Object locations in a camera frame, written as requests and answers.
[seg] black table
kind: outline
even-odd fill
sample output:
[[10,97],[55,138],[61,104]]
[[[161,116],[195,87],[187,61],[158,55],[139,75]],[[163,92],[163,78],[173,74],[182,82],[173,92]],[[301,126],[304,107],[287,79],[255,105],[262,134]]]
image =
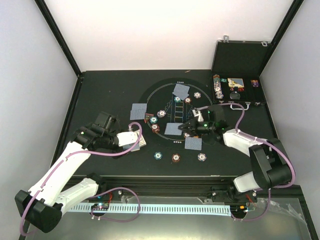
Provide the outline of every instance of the black table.
[[[132,103],[139,103],[144,92],[155,83],[170,78],[187,78],[198,81],[202,89],[212,97],[210,70],[121,70],[121,71],[87,71],[78,94],[76,106],[67,130],[64,144],[70,140],[73,132],[81,126],[94,122],[101,111],[113,114],[120,119],[126,129],[130,121]],[[227,122],[234,126],[241,111],[223,107]],[[275,137],[272,122],[265,105],[252,106],[246,111],[240,129],[261,138]],[[97,173],[101,176],[140,176],[140,177],[217,177],[239,176],[251,170],[250,159],[232,148],[214,145],[202,145],[207,151],[207,160],[198,161],[199,151],[174,149],[159,145],[155,139],[144,134],[147,145],[139,151],[119,159],[92,155],[75,172],[76,176]],[[154,159],[155,152],[162,152],[161,160]],[[172,163],[174,153],[181,155],[181,161]]]

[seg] round black object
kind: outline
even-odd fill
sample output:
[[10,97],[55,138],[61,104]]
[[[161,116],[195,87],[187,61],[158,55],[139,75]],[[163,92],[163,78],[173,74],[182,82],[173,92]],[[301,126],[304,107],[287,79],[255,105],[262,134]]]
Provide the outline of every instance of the round black object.
[[233,91],[233,92],[230,93],[230,98],[239,100],[241,98],[241,95],[237,91]]
[[[189,87],[188,97],[191,99],[191,103],[185,103],[183,100],[179,102],[175,101],[173,91],[176,84]],[[185,138],[182,133],[180,135],[165,134],[167,123],[185,123],[194,117],[192,109],[212,105],[211,98],[205,91],[209,92],[209,88],[188,78],[168,78],[152,85],[143,93],[140,103],[147,103],[146,113],[148,114],[157,116],[160,110],[164,110],[166,115],[158,118],[157,124],[160,127],[158,133],[152,132],[152,124],[148,121],[147,124],[142,126],[143,135],[148,140],[164,147],[184,149]],[[194,97],[194,93],[196,92],[201,93],[200,98]]]

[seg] purple cable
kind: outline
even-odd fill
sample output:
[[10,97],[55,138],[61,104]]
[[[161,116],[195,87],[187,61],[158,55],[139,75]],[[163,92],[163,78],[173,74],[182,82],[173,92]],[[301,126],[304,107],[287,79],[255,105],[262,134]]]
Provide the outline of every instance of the purple cable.
[[[292,165],[292,163],[290,162],[290,160],[287,158],[287,156],[282,152],[280,151],[277,147],[275,147],[274,145],[268,143],[267,141],[261,139],[261,138],[258,138],[258,137],[255,137],[255,136],[252,136],[250,134],[247,134],[245,132],[242,132],[238,127],[239,127],[239,124],[240,122],[242,121],[242,119],[244,118],[244,115],[245,115],[245,108],[239,104],[239,103],[221,103],[219,104],[221,106],[225,106],[225,105],[236,105],[238,107],[240,107],[242,109],[242,113],[241,113],[241,116],[239,117],[238,121],[236,122],[235,124],[235,130],[238,132],[239,135],[242,135],[246,138],[249,138],[251,140],[255,140],[257,142],[260,142],[262,144],[265,144],[267,145],[268,147],[272,148],[273,150],[275,150],[286,162],[286,164],[288,164],[288,167],[291,171],[291,181],[288,183],[288,184],[285,184],[285,185],[278,185],[278,186],[275,186],[275,188],[278,188],[278,189],[283,189],[283,188],[288,188],[288,187],[291,187],[295,181],[296,181],[296,172],[295,172],[295,169],[294,169],[294,166]],[[201,110],[204,110],[204,109],[207,109],[208,106],[203,106],[203,107],[200,107],[200,108],[197,108],[199,111]]]
[[[129,128],[131,128],[132,125],[137,125],[139,127],[139,130],[140,130],[140,133],[139,133],[139,136],[138,136],[138,139],[136,140],[136,142],[132,145],[132,147],[130,147],[129,149],[125,150],[125,151],[122,151],[122,152],[119,152],[119,153],[104,153],[104,152],[96,152],[96,151],[76,151],[76,152],[73,152],[73,153],[70,153],[68,156],[66,156],[65,158],[68,159],[69,157],[71,157],[72,155],[75,155],[75,154],[93,154],[93,155],[100,155],[100,156],[107,156],[107,157],[116,157],[116,156],[120,156],[120,155],[124,155],[128,152],[130,152],[139,142],[140,142],[140,139],[141,139],[141,136],[142,136],[142,127],[141,125],[138,123],[138,122],[132,122],[130,123],[128,126]],[[57,170],[57,168],[64,162],[64,160],[61,160],[55,167],[54,169],[49,173],[49,175],[45,178],[45,180],[43,181],[42,185],[41,185],[41,188],[43,188],[47,181],[49,180],[49,178],[54,174],[54,172]],[[131,193],[133,193],[133,195],[135,195],[135,197],[137,198],[138,200],[138,212],[137,212],[137,215],[140,211],[140,201],[139,201],[139,198],[138,196],[136,195],[136,193],[134,193],[132,190],[128,189],[128,188],[123,188],[123,189],[126,189],[128,191],[130,191]],[[20,221],[20,234],[24,237],[26,236],[29,236],[31,234],[34,234],[36,231],[32,231],[32,232],[28,232],[26,233],[24,231],[24,222],[25,222],[25,219],[26,219],[26,215],[32,205],[32,203],[35,201],[36,197],[38,196],[38,194],[40,193],[40,190],[37,191],[35,193],[35,195],[31,198],[31,200],[29,201],[29,203],[27,204],[26,208],[24,209],[24,212],[22,214],[22,217],[21,217],[21,221]]]
[[268,189],[268,202],[266,203],[266,207],[263,211],[263,213],[260,215],[260,216],[257,216],[257,217],[254,217],[254,218],[251,218],[251,219],[241,219],[241,218],[236,218],[232,213],[231,213],[231,217],[234,219],[234,220],[239,220],[239,221],[242,221],[242,222],[251,222],[251,221],[255,221],[255,220],[258,220],[258,219],[261,219],[269,210],[269,207],[270,207],[270,201],[271,201],[271,189]]
[[139,127],[139,136],[137,141],[127,150],[122,151],[122,152],[118,152],[118,153],[104,153],[104,152],[97,152],[97,151],[75,151],[73,153],[70,153],[68,156],[66,156],[66,158],[70,158],[71,156],[75,155],[75,154],[93,154],[93,155],[99,155],[99,156],[106,156],[106,157],[117,157],[117,156],[121,156],[124,155],[128,152],[130,152],[140,141],[141,136],[142,136],[142,127],[138,122],[132,122],[129,124],[129,128],[131,128],[132,125],[137,125]]
[[[131,222],[131,221],[135,220],[138,217],[139,212],[141,210],[140,199],[139,199],[138,195],[134,191],[129,189],[129,188],[126,188],[126,187],[115,187],[115,188],[112,188],[112,189],[110,189],[108,191],[105,191],[103,193],[100,193],[98,195],[95,195],[95,196],[92,196],[92,197],[89,197],[89,198],[91,199],[91,198],[100,197],[102,195],[108,194],[108,193],[113,192],[115,190],[127,190],[127,191],[129,191],[130,193],[132,193],[136,197],[136,200],[138,202],[138,210],[137,210],[136,214],[133,217],[127,219],[127,220],[118,220],[118,219],[113,219],[113,218],[109,218],[109,217],[100,217],[100,219],[108,220],[108,221],[112,221],[112,222],[117,222],[117,223],[128,223],[128,222]],[[97,209],[99,209],[99,208],[94,208],[94,209],[91,210],[90,214],[91,214],[91,216],[93,218],[99,218],[98,216],[94,216],[94,214],[93,214],[94,210],[97,210]]]

